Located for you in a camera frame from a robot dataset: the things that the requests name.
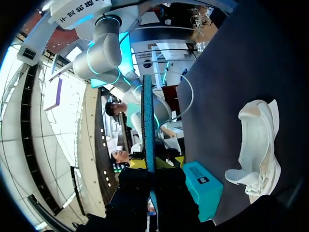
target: dark gray surface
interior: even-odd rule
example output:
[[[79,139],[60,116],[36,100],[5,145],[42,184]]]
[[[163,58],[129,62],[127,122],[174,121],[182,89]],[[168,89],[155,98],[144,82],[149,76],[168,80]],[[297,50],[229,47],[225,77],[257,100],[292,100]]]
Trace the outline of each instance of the dark gray surface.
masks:
[[[225,180],[240,168],[240,109],[255,99],[277,100],[280,129],[275,154],[282,173],[274,193],[293,186],[305,170],[308,135],[306,76],[295,47],[264,8],[244,0],[224,22],[187,74],[195,100],[183,116],[186,160],[199,161],[224,184],[214,217],[220,224],[249,206],[244,186]],[[177,88],[181,111],[191,99],[185,81]]]

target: teal light ring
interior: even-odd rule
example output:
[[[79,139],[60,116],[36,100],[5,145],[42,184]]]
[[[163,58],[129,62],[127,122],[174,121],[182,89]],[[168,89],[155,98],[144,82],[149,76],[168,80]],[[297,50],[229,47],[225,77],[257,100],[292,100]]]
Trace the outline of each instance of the teal light ring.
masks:
[[[106,18],[102,18],[102,19],[100,19],[99,21],[102,21],[102,20],[104,20],[104,19],[114,19],[114,20],[116,20],[116,21],[119,23],[119,25],[120,25],[119,20],[118,20],[118,19],[116,19],[116,18],[113,18],[113,17],[106,17]]]
[[[86,53],[86,60],[87,60],[88,67],[89,67],[89,69],[90,69],[95,75],[100,75],[100,73],[94,71],[93,68],[92,68],[91,65],[90,65],[90,62],[89,62],[89,59],[88,59],[88,52],[89,52],[90,48],[91,48],[91,47],[89,47],[89,48],[87,49],[87,53]]]
[[[105,85],[113,85],[113,84],[115,84],[118,80],[119,80],[119,78],[120,78],[120,71],[119,71],[119,69],[118,69],[118,77],[117,77],[117,79],[114,81],[114,82],[112,82],[112,83],[105,83],[105,84],[103,84],[103,85],[101,85],[101,86],[105,86]]]
[[[166,75],[168,74],[168,72],[167,72],[168,67],[169,67],[169,63],[167,63],[167,64],[166,64],[166,67],[165,67],[165,73],[164,73],[163,81],[162,81],[163,84],[164,84],[164,82],[165,82]]]
[[[117,70],[118,70],[118,77],[113,83],[110,83],[111,85],[115,84],[120,78],[120,71],[119,71],[119,69],[117,69]]]
[[[159,123],[159,119],[158,119],[158,117],[155,115],[155,113],[154,113],[154,117],[155,117],[155,121],[156,121],[156,124],[157,124],[157,128],[156,128],[156,129],[159,129],[160,123]]]
[[[131,86],[131,83],[124,77],[124,81],[129,85]]]
[[[141,87],[142,85],[139,85],[139,86],[137,86],[136,88],[135,88],[135,90],[133,91],[133,93],[135,93],[135,91],[139,88],[139,87]]]

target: blue foam strip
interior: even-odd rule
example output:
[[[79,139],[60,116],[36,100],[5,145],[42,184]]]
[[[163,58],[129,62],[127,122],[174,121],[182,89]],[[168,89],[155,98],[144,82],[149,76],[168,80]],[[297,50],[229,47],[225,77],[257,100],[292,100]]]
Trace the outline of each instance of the blue foam strip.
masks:
[[[155,123],[154,103],[151,76],[144,76],[143,85],[143,111],[144,111],[144,147],[146,152],[146,164],[150,173],[155,173]]]

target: black hair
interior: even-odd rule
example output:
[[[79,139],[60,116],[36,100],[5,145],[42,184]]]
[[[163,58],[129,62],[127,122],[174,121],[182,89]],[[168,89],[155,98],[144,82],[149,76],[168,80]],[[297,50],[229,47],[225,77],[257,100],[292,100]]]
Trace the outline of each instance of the black hair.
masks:
[[[107,102],[105,104],[105,112],[109,116],[115,116],[114,110],[112,109],[112,102]]]
[[[114,152],[116,152],[116,151],[113,151],[112,153],[111,153],[111,162],[112,163],[114,163],[114,164],[116,164],[117,163],[117,160],[114,158],[114,156],[112,155]]]

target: black table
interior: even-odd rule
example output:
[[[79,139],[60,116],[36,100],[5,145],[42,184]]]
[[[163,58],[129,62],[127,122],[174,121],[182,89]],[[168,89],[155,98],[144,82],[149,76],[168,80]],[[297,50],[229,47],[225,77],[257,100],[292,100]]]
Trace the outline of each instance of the black table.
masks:
[[[255,99],[278,103],[275,154],[282,172],[273,194],[294,186],[307,165],[308,87],[301,37],[306,31],[297,28],[302,14],[264,2],[241,1],[186,75],[195,94],[194,104],[182,117],[186,160],[199,161],[224,184],[216,224],[250,205],[244,186],[224,177],[226,170],[240,168],[238,113],[246,103]],[[289,16],[285,21],[284,13]],[[185,81],[177,93],[183,111],[191,100]]]

